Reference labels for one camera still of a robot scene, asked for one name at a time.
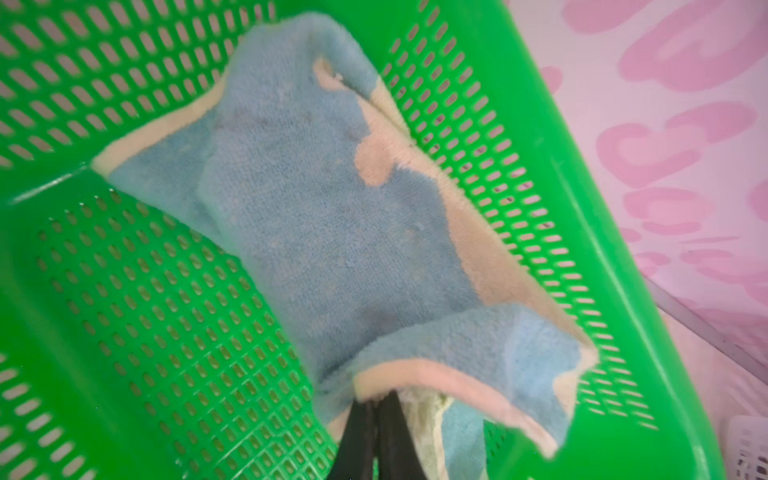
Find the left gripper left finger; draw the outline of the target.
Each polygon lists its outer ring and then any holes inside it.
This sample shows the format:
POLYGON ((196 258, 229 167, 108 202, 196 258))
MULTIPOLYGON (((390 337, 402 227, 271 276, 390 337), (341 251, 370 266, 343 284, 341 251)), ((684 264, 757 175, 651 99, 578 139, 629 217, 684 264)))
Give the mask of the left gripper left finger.
POLYGON ((327 480, 372 480, 377 448, 377 405, 354 401, 327 480))

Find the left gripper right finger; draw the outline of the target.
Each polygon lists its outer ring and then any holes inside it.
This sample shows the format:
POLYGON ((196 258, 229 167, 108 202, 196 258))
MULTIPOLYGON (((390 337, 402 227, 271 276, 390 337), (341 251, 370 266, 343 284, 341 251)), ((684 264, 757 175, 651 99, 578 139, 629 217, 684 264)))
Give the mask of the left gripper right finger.
POLYGON ((378 404, 378 478, 426 480, 400 399, 391 391, 378 404))

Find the light green towel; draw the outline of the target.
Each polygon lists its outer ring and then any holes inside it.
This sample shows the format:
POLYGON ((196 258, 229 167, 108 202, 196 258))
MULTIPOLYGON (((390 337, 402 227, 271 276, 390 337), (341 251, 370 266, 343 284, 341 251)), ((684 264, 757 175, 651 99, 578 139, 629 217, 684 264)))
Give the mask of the light green towel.
POLYGON ((563 445, 594 345, 330 17, 253 28, 208 93, 92 168, 241 260, 339 443, 354 401, 396 391, 427 479, 485 478, 488 421, 563 445))

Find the green plastic basket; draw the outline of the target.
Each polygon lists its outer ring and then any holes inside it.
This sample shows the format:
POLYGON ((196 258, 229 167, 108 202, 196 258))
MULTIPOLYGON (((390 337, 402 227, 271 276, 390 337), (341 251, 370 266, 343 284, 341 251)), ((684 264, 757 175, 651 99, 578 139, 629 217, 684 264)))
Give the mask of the green plastic basket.
POLYGON ((722 479, 716 436, 501 1, 5 1, 1 475, 321 479, 335 447, 264 297, 89 162, 193 101, 253 26, 332 16, 420 147, 590 336, 552 459, 486 429, 494 479, 722 479))

